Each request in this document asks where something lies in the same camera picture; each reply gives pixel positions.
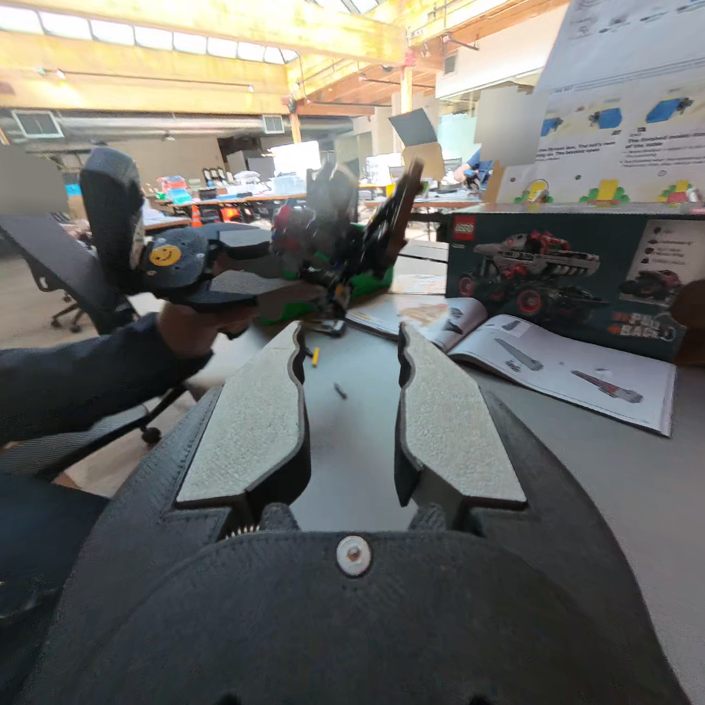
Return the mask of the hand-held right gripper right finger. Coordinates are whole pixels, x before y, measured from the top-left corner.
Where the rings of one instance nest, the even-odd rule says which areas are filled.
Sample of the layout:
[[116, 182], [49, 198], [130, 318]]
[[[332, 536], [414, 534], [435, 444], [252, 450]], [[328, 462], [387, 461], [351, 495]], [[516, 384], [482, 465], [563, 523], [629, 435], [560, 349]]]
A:
[[475, 379], [401, 323], [393, 478], [400, 506], [523, 510], [527, 497]]

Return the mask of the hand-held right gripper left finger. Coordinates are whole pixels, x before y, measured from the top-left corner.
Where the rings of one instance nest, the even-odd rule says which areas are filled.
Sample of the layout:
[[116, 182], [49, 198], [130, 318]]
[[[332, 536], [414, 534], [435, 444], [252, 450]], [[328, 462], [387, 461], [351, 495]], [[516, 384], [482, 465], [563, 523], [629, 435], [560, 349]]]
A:
[[176, 496], [179, 507], [292, 504], [311, 478], [306, 346], [293, 322], [224, 384]]

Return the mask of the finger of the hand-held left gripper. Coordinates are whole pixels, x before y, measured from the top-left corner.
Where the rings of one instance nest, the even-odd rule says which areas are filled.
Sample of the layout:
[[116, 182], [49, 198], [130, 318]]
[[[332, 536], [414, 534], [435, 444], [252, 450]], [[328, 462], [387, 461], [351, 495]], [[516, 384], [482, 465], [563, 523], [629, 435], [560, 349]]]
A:
[[294, 304], [325, 301], [325, 287], [297, 278], [265, 278], [248, 271], [226, 271], [188, 295], [198, 312], [223, 312], [235, 305], [253, 306], [260, 314], [285, 314]]
[[271, 230], [242, 223], [209, 226], [209, 240], [216, 251], [233, 260], [256, 260], [270, 254]]

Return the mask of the red and grey lego model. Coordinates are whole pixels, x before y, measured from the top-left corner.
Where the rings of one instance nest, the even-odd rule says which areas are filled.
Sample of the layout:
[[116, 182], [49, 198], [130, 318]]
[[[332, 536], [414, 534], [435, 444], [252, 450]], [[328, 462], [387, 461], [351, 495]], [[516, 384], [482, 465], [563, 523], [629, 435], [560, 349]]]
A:
[[357, 215], [358, 182], [344, 166], [326, 163], [307, 171], [305, 206], [282, 207], [272, 223], [270, 253], [287, 276], [322, 287], [324, 310], [347, 313], [355, 293], [353, 279], [369, 275], [381, 281], [406, 246], [406, 230], [415, 198], [422, 190], [424, 162], [414, 158], [392, 196], [367, 225]]

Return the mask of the person's left forearm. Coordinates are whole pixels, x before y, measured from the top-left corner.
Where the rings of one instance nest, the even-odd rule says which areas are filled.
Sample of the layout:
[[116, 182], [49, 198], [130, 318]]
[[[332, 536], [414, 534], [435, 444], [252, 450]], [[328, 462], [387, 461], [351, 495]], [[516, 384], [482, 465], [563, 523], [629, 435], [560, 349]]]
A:
[[1, 445], [84, 431], [160, 396], [213, 355], [172, 350], [149, 314], [109, 335], [1, 350]]

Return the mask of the open lego instruction booklet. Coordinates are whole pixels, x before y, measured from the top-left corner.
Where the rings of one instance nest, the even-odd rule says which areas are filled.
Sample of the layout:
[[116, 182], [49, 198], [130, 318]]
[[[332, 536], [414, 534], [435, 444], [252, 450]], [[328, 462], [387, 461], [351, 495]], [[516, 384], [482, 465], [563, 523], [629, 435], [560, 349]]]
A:
[[669, 438], [675, 366], [562, 337], [475, 299], [406, 304], [397, 313], [456, 362]]

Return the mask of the dark lego set box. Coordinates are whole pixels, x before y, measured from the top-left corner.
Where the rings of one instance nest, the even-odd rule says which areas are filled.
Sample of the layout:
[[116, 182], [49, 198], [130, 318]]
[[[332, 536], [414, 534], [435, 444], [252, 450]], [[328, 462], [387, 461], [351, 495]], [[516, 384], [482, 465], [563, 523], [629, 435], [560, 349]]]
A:
[[445, 296], [560, 336], [672, 362], [672, 308], [704, 279], [704, 213], [578, 208], [454, 214]]

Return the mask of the person's left hand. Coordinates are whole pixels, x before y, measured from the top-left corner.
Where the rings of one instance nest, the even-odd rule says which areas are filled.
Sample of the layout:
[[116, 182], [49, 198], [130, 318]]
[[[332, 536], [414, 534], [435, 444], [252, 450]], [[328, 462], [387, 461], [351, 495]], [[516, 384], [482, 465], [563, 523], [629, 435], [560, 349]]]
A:
[[258, 314], [257, 307], [243, 304], [221, 312], [197, 312], [185, 305], [165, 303], [156, 328], [177, 357], [197, 358], [211, 352], [219, 334], [242, 334]]

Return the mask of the cluttered long table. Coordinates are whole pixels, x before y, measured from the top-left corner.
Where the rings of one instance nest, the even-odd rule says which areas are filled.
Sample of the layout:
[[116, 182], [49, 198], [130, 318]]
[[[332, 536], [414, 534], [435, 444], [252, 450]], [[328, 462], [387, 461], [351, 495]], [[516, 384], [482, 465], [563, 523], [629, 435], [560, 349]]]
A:
[[190, 225], [190, 206], [200, 208], [204, 225], [216, 223], [243, 223], [271, 221], [276, 211], [284, 206], [302, 206], [304, 193], [279, 195], [261, 189], [261, 184], [236, 186], [232, 183], [208, 183], [201, 187], [199, 180], [187, 181], [182, 176], [160, 177], [153, 188], [142, 188], [145, 205], [142, 218], [148, 232]]

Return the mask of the black office chair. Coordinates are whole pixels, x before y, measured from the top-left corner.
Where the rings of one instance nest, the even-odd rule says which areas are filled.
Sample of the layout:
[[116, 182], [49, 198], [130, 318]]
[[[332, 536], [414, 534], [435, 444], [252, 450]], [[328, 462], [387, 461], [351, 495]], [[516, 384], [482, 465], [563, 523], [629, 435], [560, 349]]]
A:
[[61, 291], [73, 303], [53, 315], [51, 325], [75, 312], [69, 330], [81, 330], [80, 318], [93, 322], [99, 335], [132, 322], [137, 313], [128, 298], [109, 285], [97, 256], [72, 238], [52, 217], [1, 216], [1, 236], [10, 242], [28, 265], [40, 291]]
[[141, 404], [103, 418], [86, 431], [13, 444], [1, 451], [1, 471], [51, 482], [69, 467], [132, 431], [138, 430], [146, 445], [156, 445], [162, 432], [154, 426], [154, 420], [186, 392], [185, 385], [180, 384], [162, 396], [152, 410]]

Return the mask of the closed white booklet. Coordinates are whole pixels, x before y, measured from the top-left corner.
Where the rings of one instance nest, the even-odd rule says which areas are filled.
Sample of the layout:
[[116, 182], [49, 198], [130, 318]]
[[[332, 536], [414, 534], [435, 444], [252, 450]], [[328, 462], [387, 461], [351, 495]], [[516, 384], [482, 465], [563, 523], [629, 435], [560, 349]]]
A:
[[403, 323], [416, 325], [408, 316], [401, 315], [393, 309], [356, 309], [350, 310], [345, 316], [345, 322], [360, 330], [389, 340], [398, 340], [400, 327]]

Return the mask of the green plastic bin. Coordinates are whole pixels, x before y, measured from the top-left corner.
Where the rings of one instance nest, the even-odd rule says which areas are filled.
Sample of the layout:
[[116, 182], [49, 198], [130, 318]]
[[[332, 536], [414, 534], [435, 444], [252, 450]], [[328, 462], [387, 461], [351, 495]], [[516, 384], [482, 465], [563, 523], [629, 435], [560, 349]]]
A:
[[285, 314], [260, 314], [271, 325], [311, 312], [342, 319], [352, 302], [391, 285], [395, 258], [405, 244], [386, 223], [361, 225], [338, 218], [324, 221], [291, 211], [272, 226], [270, 254], [276, 277], [297, 278], [325, 287], [325, 301], [294, 304]]

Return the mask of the grey flat board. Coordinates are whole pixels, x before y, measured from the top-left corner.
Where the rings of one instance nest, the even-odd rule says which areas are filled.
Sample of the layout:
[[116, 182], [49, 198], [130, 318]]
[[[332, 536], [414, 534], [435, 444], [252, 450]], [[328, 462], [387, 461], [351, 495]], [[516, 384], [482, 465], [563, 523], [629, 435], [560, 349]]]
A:
[[436, 130], [423, 108], [388, 118], [402, 147], [417, 147], [437, 142]]

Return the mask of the brown cardboard sheet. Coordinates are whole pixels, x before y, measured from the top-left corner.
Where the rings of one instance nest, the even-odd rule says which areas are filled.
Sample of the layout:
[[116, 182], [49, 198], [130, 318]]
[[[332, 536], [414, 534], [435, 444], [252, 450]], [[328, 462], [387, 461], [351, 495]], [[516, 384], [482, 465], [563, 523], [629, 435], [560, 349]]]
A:
[[441, 146], [438, 142], [406, 146], [401, 152], [407, 170], [421, 180], [442, 181], [446, 170]]

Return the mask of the person's leg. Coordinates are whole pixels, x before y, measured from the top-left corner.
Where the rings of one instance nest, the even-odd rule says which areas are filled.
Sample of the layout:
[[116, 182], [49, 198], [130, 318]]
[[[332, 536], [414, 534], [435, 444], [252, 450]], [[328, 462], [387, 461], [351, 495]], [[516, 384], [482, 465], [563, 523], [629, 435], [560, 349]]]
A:
[[107, 498], [1, 475], [1, 618], [59, 593]]

